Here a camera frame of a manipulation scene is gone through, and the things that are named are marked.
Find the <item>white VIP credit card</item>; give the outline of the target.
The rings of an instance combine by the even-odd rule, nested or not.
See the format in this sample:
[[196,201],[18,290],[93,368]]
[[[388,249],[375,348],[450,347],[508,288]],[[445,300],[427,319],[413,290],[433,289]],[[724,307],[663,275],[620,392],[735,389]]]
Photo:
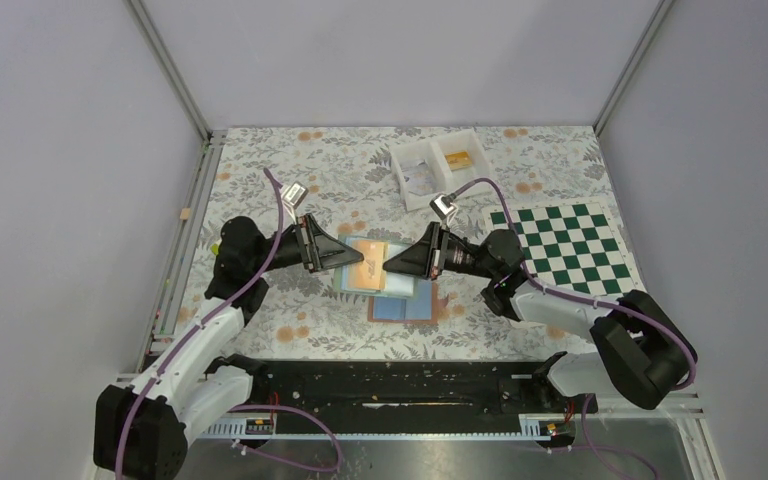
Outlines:
[[410,195],[425,196],[436,192],[434,174],[427,163],[405,167],[402,174],[406,191]]

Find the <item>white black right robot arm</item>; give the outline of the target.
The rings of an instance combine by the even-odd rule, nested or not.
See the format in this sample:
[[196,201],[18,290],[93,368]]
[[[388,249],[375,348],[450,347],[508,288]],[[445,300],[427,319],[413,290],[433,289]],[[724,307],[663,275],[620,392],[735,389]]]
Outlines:
[[472,244],[438,222],[406,250],[386,260],[388,273],[435,280],[444,272],[485,278],[481,297],[510,323],[532,322],[590,341],[586,354],[566,353],[533,386],[535,402],[557,412],[573,396],[615,392],[645,410],[690,386],[698,356],[654,299],[630,290],[620,297],[587,296],[532,275],[517,234],[491,231]]

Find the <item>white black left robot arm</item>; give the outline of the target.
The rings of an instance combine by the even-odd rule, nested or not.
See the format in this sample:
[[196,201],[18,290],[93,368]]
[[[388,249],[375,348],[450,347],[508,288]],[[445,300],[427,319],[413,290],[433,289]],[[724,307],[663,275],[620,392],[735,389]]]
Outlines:
[[204,312],[161,356],[126,386],[109,385],[96,402],[93,462],[118,479],[173,479],[189,447],[223,415],[292,412],[270,390],[265,364],[219,350],[240,333],[268,291],[264,272],[302,265],[339,269],[363,254],[325,233],[310,215],[265,237],[253,220],[236,217],[221,229]]

